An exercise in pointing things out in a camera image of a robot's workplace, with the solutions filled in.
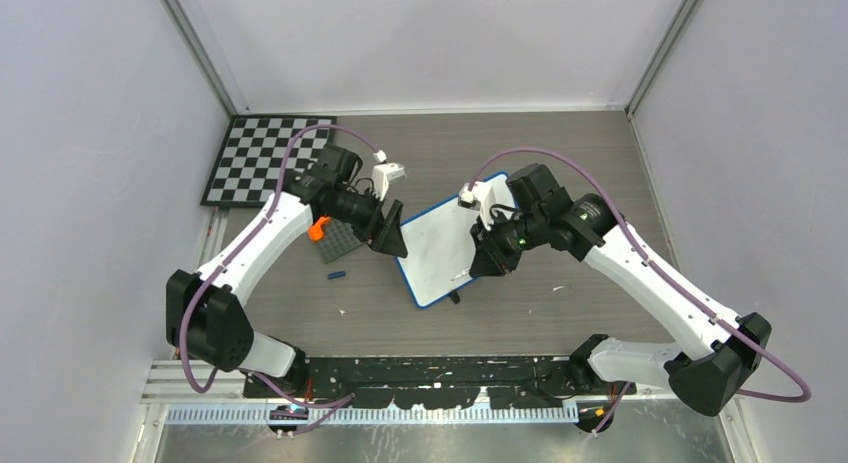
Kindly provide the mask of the blue framed whiteboard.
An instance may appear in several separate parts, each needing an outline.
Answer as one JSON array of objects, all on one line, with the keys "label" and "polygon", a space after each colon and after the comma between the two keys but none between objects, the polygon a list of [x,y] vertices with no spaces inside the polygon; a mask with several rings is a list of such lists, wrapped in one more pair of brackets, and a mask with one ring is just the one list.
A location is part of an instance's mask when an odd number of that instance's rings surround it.
[{"label": "blue framed whiteboard", "polygon": [[408,256],[395,261],[415,307],[428,308],[475,281],[451,278],[471,265],[478,215],[452,196],[401,224]]}]

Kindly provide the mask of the white marker pen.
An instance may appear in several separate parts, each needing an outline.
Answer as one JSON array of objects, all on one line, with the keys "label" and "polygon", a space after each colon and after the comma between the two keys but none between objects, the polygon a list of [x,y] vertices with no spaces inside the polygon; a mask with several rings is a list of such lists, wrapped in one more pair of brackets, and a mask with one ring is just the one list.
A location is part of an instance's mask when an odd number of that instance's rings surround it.
[{"label": "white marker pen", "polygon": [[457,273],[455,276],[453,276],[451,278],[452,281],[467,280],[467,279],[471,279],[469,268],[463,269],[462,271],[460,271],[459,273]]}]

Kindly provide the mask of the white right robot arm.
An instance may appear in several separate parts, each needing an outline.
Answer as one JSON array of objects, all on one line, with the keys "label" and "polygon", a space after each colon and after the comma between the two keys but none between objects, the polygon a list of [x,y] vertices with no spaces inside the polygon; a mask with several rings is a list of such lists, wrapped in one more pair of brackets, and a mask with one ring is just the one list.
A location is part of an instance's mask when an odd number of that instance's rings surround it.
[{"label": "white right robot arm", "polygon": [[584,393],[633,382],[671,390],[690,409],[717,415],[757,369],[770,323],[740,316],[682,277],[594,193],[573,199],[549,168],[533,163],[506,180],[513,206],[496,202],[489,183],[461,188],[460,206],[479,215],[470,228],[469,274],[499,277],[537,247],[567,252],[623,289],[669,333],[670,344],[635,343],[594,334],[569,357],[571,380]]}]

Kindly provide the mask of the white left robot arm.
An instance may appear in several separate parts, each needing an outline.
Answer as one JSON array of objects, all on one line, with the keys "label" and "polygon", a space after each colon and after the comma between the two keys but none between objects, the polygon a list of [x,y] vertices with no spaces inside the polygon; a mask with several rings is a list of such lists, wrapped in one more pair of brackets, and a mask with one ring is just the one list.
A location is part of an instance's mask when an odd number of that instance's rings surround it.
[{"label": "white left robot arm", "polygon": [[280,193],[216,257],[193,272],[175,271],[166,283],[166,340],[181,355],[229,372],[263,373],[280,395],[298,395],[307,381],[304,352],[257,332],[244,307],[272,264],[322,217],[351,226],[377,253],[407,256],[400,231],[403,204],[384,205],[405,168],[375,155],[372,186],[358,191],[353,178],[362,160],[336,145],[320,151],[303,171],[287,171]]}]

